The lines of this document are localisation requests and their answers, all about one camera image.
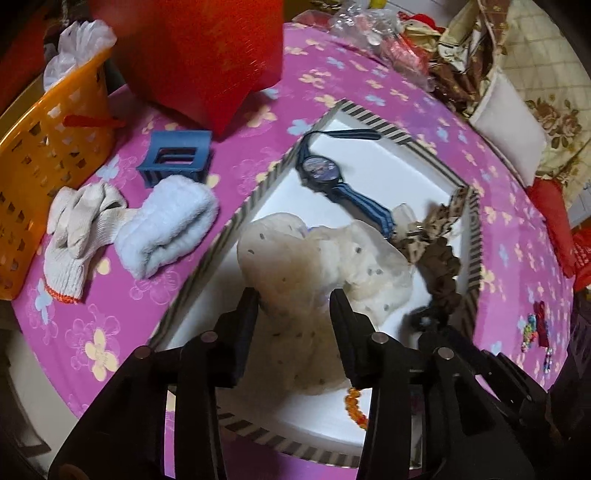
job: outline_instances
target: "red bag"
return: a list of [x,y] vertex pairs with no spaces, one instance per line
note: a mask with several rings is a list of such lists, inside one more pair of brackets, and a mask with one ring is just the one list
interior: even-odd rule
[[562,187],[555,180],[536,178],[526,189],[527,196],[546,219],[548,237],[554,247],[558,264],[567,278],[575,274],[573,235],[562,198]]
[[591,229],[583,228],[573,235],[576,260],[575,293],[591,285]]
[[281,79],[283,2],[89,0],[117,35],[129,87],[221,135],[249,92]]

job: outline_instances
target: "white tray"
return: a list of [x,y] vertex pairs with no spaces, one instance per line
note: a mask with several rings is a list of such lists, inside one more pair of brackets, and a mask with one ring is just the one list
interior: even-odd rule
[[[343,140],[317,135],[311,150],[334,159],[340,165],[345,181],[355,190],[389,208],[405,202],[417,218],[422,219],[433,204],[447,204],[455,188],[464,185],[409,135],[399,129],[392,130],[392,125],[361,107],[353,109],[351,105],[358,107],[347,102],[345,107],[349,107],[349,113],[343,105],[329,112],[319,122],[318,125],[323,125],[319,129],[367,128],[368,124],[374,127],[377,124],[377,129],[389,132],[391,139]],[[303,187],[293,166],[285,169],[272,191],[259,204],[260,210],[255,219],[275,212],[288,212],[301,217],[308,226],[341,227],[352,220],[344,208]],[[455,229],[460,234],[450,240],[454,254],[462,261],[462,270],[457,278],[458,292],[470,298],[470,302],[459,309],[463,317],[458,320],[459,323],[473,321],[478,292],[478,282],[473,279],[478,277],[480,270],[479,223],[475,221],[478,218],[478,200],[475,194],[470,195],[468,205]],[[234,242],[219,267],[210,275],[168,346],[183,345],[194,335],[211,328],[221,313],[235,307],[245,286]],[[402,317],[429,301],[425,283],[416,271],[411,299],[390,315],[381,330],[404,344],[414,346],[415,339],[402,331]],[[261,335],[257,335],[258,326],[242,381],[233,390],[217,392],[220,424],[257,443],[270,445],[299,458],[329,465],[357,466],[365,432],[345,410],[343,400],[346,389],[322,395],[281,391],[278,387],[281,381],[274,378],[274,370],[268,367]],[[364,391],[360,406],[366,414],[370,399],[370,391]]]

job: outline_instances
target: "table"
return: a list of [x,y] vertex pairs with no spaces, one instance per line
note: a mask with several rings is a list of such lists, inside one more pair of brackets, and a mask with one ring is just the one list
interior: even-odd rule
[[[251,95],[227,137],[212,144],[207,183],[220,199],[220,215],[193,253],[149,280],[135,281],[110,246],[89,274],[85,302],[66,305],[44,289],[43,252],[49,238],[43,239],[13,306],[44,372],[72,412],[81,416],[118,365],[148,340],[207,246],[269,166],[344,97],[407,130],[479,193],[483,266],[474,342],[504,352],[548,388],[566,358],[573,283],[563,277],[543,217],[523,189],[468,124],[397,73],[299,24],[285,25],[284,45],[282,81]],[[112,183],[130,207],[138,207],[148,192],[135,167],[147,151],[149,133],[194,126],[180,125],[125,87],[111,96],[111,105],[128,125],[118,134],[115,155],[89,181]],[[555,349],[547,375],[544,349],[520,350],[535,300],[546,303]],[[168,410],[166,464],[171,473],[173,402]],[[243,439],[226,439],[225,447],[230,478],[233,471],[234,478],[242,479],[295,480],[304,473],[312,480],[355,477],[355,471],[286,457]]]

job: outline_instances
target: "watch face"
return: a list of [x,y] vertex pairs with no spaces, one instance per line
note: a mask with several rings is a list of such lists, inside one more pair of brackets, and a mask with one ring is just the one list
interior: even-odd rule
[[326,157],[308,157],[304,160],[302,168],[315,181],[319,182],[329,182],[340,176],[337,164]]

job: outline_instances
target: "floral fabric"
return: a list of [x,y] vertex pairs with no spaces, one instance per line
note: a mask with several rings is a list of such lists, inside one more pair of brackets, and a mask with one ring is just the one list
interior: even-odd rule
[[591,178],[591,79],[533,0],[513,0],[499,64],[548,135],[538,175],[563,185],[567,207]]
[[[45,291],[41,279],[48,238],[43,240],[13,305],[28,343],[70,409],[82,415],[117,367],[148,340],[185,279],[252,188],[340,98],[407,130],[480,194],[482,291],[474,341],[480,348],[506,353],[549,387],[566,358],[572,282],[562,276],[543,218],[523,189],[466,123],[397,73],[302,25],[284,27],[284,44],[282,80],[251,95],[227,137],[213,142],[207,183],[220,200],[220,214],[193,253],[149,280],[135,281],[109,246],[89,271],[85,302],[67,305]],[[103,178],[117,185],[130,207],[138,207],[148,190],[135,168],[147,152],[149,133],[181,126],[140,102],[127,88],[114,93],[111,102],[112,113],[125,118],[127,127],[118,133],[113,158],[89,181]],[[555,349],[548,375],[543,371],[544,349],[520,350],[527,316],[539,300],[547,306]],[[166,471],[172,474],[174,413],[169,410],[165,458]],[[356,473],[281,456],[243,439],[226,439],[224,447],[230,478],[353,479]]]

